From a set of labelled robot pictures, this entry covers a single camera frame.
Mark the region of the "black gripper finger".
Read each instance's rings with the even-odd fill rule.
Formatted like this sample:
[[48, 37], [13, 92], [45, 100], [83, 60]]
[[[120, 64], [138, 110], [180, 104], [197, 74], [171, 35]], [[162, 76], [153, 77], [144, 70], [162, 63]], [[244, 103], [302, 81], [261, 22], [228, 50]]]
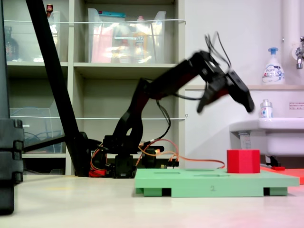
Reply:
[[215, 102], [222, 96], [228, 94], [227, 84], [225, 81], [215, 81], [209, 83], [204, 90], [204, 93], [199, 101], [197, 113], [201, 113], [205, 106]]
[[255, 104], [249, 90], [237, 91], [236, 102], [243, 105], [248, 113], [252, 113], [255, 109]]

